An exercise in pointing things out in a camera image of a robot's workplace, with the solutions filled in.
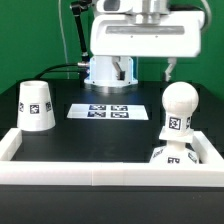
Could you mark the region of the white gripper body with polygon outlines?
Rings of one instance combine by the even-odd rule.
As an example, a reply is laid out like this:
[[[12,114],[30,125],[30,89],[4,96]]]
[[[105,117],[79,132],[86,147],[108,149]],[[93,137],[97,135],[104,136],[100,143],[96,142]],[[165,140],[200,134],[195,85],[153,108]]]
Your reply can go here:
[[[196,57],[201,51],[202,11],[174,11],[157,25],[135,25],[128,15],[101,15],[90,48],[98,56]]]

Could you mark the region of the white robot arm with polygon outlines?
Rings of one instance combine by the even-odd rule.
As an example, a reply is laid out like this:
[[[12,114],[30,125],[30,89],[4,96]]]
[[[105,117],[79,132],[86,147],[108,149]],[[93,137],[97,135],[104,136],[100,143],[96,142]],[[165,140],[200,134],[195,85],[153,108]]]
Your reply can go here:
[[[136,85],[135,57],[166,58],[169,79],[179,58],[201,51],[201,34],[212,20],[207,0],[201,7],[171,0],[96,0],[92,23],[90,75],[97,88]]]

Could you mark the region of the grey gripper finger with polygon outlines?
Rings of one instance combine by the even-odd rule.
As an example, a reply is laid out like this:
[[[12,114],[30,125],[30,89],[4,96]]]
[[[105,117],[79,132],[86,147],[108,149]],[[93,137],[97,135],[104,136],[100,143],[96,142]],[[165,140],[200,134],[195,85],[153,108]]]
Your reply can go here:
[[[113,57],[112,64],[116,70],[116,78],[119,81],[124,81],[126,76],[126,59],[123,57]]]
[[[169,81],[171,79],[171,73],[174,70],[175,66],[177,64],[176,58],[169,58],[168,59],[168,67],[166,68],[164,72],[164,77],[166,81]]]

